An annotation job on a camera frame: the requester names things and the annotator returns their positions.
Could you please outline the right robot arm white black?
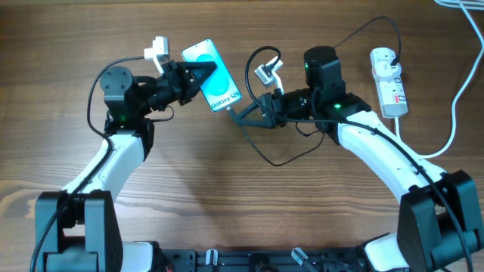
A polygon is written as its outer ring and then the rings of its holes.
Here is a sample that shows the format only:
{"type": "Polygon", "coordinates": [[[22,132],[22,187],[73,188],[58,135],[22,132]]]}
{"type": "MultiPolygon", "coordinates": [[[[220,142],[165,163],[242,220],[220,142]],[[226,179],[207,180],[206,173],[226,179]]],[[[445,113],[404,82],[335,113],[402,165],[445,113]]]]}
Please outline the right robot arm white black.
{"type": "Polygon", "coordinates": [[[334,48],[303,56],[306,87],[276,89],[253,98],[234,121],[242,128],[312,123],[354,153],[399,202],[397,231],[363,243],[349,264],[354,271],[435,271],[471,262],[483,248],[483,221],[473,179],[445,172],[417,155],[380,121],[360,97],[346,91],[334,48]]]}

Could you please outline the blue Galaxy smartphone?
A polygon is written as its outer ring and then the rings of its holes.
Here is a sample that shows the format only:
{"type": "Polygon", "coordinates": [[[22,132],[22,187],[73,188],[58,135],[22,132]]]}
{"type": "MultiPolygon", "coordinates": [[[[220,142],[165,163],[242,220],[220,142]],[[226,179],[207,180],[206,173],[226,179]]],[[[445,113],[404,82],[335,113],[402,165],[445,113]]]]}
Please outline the blue Galaxy smartphone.
{"type": "Polygon", "coordinates": [[[239,88],[236,86],[212,39],[205,39],[184,49],[181,55],[187,62],[212,61],[216,64],[215,71],[200,87],[213,112],[229,107],[242,98],[239,88]]]}

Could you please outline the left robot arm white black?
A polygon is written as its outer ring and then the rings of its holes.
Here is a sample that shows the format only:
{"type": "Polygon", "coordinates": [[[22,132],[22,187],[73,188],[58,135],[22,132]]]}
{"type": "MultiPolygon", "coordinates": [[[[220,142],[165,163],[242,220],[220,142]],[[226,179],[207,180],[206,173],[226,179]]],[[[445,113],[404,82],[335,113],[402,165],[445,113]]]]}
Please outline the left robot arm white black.
{"type": "Polygon", "coordinates": [[[107,106],[104,130],[96,132],[100,150],[77,178],[36,200],[31,271],[170,269],[157,242],[122,241],[114,202],[154,144],[156,120],[149,114],[191,102],[217,66],[171,60],[154,78],[134,76],[123,63],[109,63],[93,82],[102,88],[107,106]]]}

